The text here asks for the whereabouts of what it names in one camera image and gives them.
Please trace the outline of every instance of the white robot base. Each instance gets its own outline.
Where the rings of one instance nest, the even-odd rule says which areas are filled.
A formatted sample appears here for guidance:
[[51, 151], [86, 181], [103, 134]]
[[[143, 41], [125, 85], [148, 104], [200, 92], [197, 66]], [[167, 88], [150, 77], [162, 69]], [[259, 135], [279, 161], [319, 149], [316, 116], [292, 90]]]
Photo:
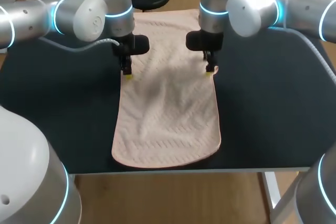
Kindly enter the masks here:
[[0, 223], [79, 223], [79, 193], [43, 133], [3, 107], [0, 132]]

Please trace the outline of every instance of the towel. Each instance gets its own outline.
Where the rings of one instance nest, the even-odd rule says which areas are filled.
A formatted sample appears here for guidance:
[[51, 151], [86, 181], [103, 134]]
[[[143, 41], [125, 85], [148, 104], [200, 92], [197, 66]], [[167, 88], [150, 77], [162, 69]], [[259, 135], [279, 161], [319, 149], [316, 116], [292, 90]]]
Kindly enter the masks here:
[[190, 164], [219, 146], [219, 116], [213, 74], [202, 52], [189, 51], [185, 36], [199, 30], [198, 11], [135, 13], [134, 34], [150, 51], [132, 56], [132, 79], [121, 77], [112, 156], [139, 168]]

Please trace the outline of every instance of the blue led ring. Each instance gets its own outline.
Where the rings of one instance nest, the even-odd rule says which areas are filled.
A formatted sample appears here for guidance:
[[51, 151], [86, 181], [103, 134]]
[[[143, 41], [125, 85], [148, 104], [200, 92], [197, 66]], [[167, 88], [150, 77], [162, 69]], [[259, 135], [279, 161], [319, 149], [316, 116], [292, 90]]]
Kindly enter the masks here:
[[114, 15], [108, 15], [108, 14], [106, 14], [105, 17], [106, 18], [118, 18], [118, 17], [126, 15], [127, 13], [129, 13], [130, 11], [132, 11], [132, 9], [133, 9], [133, 5], [131, 5], [131, 7], [128, 8], [128, 10], [126, 12], [123, 12], [123, 13], [120, 13], [120, 14], [114, 14]]
[[211, 12], [210, 10], [205, 9], [201, 3], [199, 4], [199, 6], [203, 11], [205, 11], [206, 13], [212, 14], [212, 15], [225, 15], [228, 13], [228, 12], [221, 12], [221, 13]]
[[61, 31], [58, 29], [57, 25], [56, 25], [56, 13], [57, 13], [57, 10], [60, 6], [60, 4], [63, 2], [64, 0], [60, 0], [57, 4], [56, 4], [56, 7], [55, 7], [55, 10], [54, 10], [54, 15], [53, 15], [53, 23], [54, 23], [54, 27], [56, 29], [56, 31], [58, 31], [60, 34], [63, 34], [61, 33]]
[[279, 21], [279, 17], [280, 17], [280, 8], [279, 8], [279, 4], [277, 0], [274, 0], [274, 3], [275, 3], [275, 7], [277, 8], [277, 19], [275, 20], [273, 25], [275, 25]]
[[64, 171], [65, 171], [65, 176], [66, 176], [66, 178], [67, 178], [67, 189], [66, 189], [66, 191], [65, 191], [65, 196], [64, 196], [63, 203], [62, 203], [61, 207], [59, 208], [57, 214], [55, 215], [54, 219], [51, 221], [50, 224], [54, 224], [54, 223], [57, 221], [58, 217], [60, 216], [60, 214], [62, 213], [62, 211], [63, 211], [63, 209], [64, 209], [64, 206], [65, 206], [65, 203], [66, 203], [66, 201], [67, 201], [68, 194], [69, 194], [69, 175], [68, 175], [68, 172], [67, 172], [67, 170], [65, 169], [64, 165], [63, 165], [63, 168], [64, 168]]
[[324, 187], [322, 184], [322, 179], [321, 179], [321, 164], [322, 164], [322, 160], [324, 158], [324, 155], [321, 157], [320, 159], [320, 163], [319, 163], [319, 168], [318, 168], [318, 180], [319, 180], [319, 185], [320, 185], [320, 189], [321, 189], [321, 193], [326, 201], [326, 203], [328, 204], [329, 208], [331, 209], [331, 211], [336, 215], [336, 209], [334, 208], [334, 206], [332, 205], [332, 203], [330, 202], [329, 198], [327, 197], [326, 192], [324, 191]]
[[14, 29], [14, 24], [13, 24], [13, 21], [12, 19], [10, 18], [10, 15], [9, 13], [0, 5], [0, 9], [4, 12], [6, 18], [8, 19], [8, 22], [10, 24], [10, 28], [12, 29], [12, 40], [10, 41], [9, 43], [9, 46], [8, 47], [11, 47], [12, 44], [14, 43], [14, 40], [15, 40], [15, 29]]
[[323, 34], [322, 34], [322, 26], [323, 26], [323, 21], [324, 21], [324, 18], [328, 12], [328, 10], [330, 9], [330, 7], [333, 5], [333, 3], [335, 3], [336, 0], [333, 0], [329, 3], [329, 5], [327, 5], [327, 7], [325, 8], [322, 16], [321, 16], [321, 19], [320, 19], [320, 24], [319, 24], [319, 34], [320, 34], [320, 38], [323, 40], [323, 41], [326, 41], [323, 37]]

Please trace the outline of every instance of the cloth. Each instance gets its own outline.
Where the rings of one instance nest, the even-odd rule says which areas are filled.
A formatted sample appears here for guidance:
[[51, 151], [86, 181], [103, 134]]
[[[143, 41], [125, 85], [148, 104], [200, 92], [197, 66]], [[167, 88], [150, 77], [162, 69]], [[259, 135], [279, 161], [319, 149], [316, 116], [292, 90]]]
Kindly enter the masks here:
[[198, 11], [135, 14], [135, 34], [149, 37], [150, 51], [132, 57], [132, 79], [121, 77], [113, 158], [127, 166], [181, 166], [220, 146], [213, 75], [185, 36], [198, 30]]

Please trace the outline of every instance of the table leg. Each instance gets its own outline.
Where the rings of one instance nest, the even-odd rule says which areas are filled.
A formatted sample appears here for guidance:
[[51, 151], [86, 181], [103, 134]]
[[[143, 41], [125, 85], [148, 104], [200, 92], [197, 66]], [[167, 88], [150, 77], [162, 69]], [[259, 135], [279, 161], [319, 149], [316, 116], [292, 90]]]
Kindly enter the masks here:
[[76, 174], [69, 174], [69, 178], [75, 182]]
[[275, 177], [274, 172], [264, 172], [262, 175], [268, 207], [271, 212], [281, 199], [277, 178]]
[[300, 173], [290, 187], [287, 189], [283, 197], [280, 198], [275, 173], [264, 173], [263, 180], [270, 210], [270, 223], [282, 224], [292, 213], [295, 206], [295, 191], [298, 182], [302, 177]]

